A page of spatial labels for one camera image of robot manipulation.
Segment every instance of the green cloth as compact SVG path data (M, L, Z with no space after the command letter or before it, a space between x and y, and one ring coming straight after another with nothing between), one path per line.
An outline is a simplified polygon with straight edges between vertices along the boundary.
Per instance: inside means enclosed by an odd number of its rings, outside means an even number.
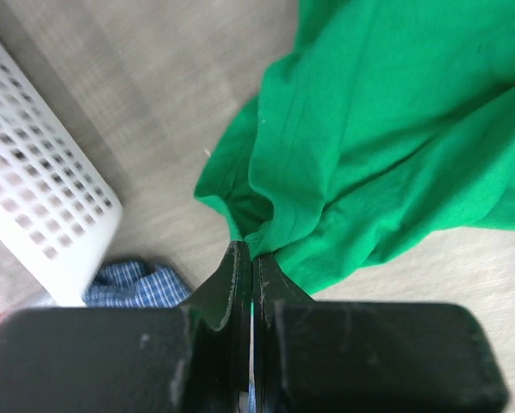
M431 231L515 230L515 0L301 0L195 196L310 293Z

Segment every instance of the white plastic basket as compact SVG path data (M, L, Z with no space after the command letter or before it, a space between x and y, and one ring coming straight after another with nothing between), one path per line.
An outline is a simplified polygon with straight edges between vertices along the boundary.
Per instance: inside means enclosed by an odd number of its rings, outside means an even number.
M59 305L83 305L121 205L0 45L0 239Z

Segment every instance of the perforated basket side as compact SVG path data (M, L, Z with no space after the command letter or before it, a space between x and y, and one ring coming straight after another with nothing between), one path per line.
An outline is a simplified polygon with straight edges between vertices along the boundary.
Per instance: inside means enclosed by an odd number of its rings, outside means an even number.
M81 295L121 204L0 45L0 240L60 305Z

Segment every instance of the green fabric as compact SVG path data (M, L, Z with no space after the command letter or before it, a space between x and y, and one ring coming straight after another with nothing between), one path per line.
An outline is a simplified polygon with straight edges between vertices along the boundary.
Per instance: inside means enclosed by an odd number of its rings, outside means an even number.
M431 231L515 230L515 0L301 0L195 196L310 293Z

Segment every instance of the blue checkered cloth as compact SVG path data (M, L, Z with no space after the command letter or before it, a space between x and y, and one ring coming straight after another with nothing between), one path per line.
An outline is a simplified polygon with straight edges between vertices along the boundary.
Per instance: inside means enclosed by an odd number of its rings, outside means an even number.
M84 295L89 307L174 307L190 296L176 272L156 265L148 273L143 262L123 262L102 267Z

